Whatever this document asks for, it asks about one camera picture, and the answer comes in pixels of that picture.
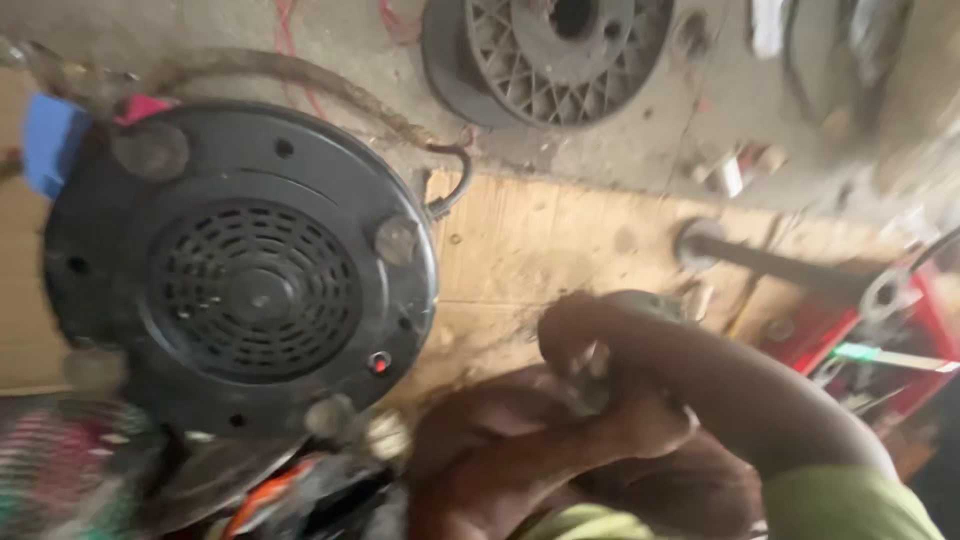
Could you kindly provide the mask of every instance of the black wire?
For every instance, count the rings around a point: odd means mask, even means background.
[[[910,273],[913,274],[928,260],[931,260],[939,255],[940,252],[944,251],[950,243],[957,239],[957,237],[960,237],[960,227],[957,227],[956,229],[938,238],[936,242],[933,242],[930,247],[926,248],[926,250],[924,250],[924,252],[913,261],[913,264],[910,265]]]
[[[447,215],[450,212],[450,208],[464,196],[464,193],[467,192],[467,188],[470,186],[470,182],[473,179],[473,159],[470,158],[470,155],[467,153],[467,150],[463,146],[457,145],[439,145],[439,144],[429,144],[427,145],[427,150],[434,152],[436,154],[449,154],[451,156],[456,156],[460,158],[460,163],[463,164],[464,170],[460,175],[460,182],[457,183],[457,186],[453,188],[453,191],[450,191],[450,194],[446,197],[441,197],[435,201],[427,203],[426,210],[430,214],[430,218],[434,221],[437,221]]]

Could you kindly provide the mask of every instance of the green sleeve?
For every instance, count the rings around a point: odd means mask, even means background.
[[[818,466],[763,486],[776,540],[943,540],[906,486],[869,467]]]
[[[656,540],[636,516],[598,504],[577,504],[531,521],[511,540]]]

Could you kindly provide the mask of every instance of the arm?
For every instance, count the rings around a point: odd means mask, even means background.
[[[863,423],[754,349],[587,295],[561,300],[540,322],[540,349],[561,375],[569,375],[569,360],[594,341],[674,392],[765,479],[807,465],[870,465],[896,478],[889,455]]]
[[[576,424],[507,439],[455,463],[411,504],[410,538],[500,539],[574,477],[624,457]]]
[[[509,438],[468,454],[412,496],[409,537],[417,540],[506,538],[551,493],[586,471],[624,457],[656,457],[693,432],[640,381],[628,398],[598,417]]]

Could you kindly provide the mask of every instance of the hand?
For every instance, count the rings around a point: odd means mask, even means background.
[[[629,362],[611,366],[611,402],[594,428],[604,444],[632,457],[660,457],[680,448],[699,427],[689,407],[671,400]]]
[[[597,341],[596,313],[601,301],[584,291],[563,296],[548,307],[537,324],[543,360],[564,382],[570,382]]]

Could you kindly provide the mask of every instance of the plywood board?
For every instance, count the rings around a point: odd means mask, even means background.
[[[0,152],[20,145],[33,81],[0,69]],[[40,280],[47,201],[19,179],[0,184],[0,395],[64,388],[60,339]]]

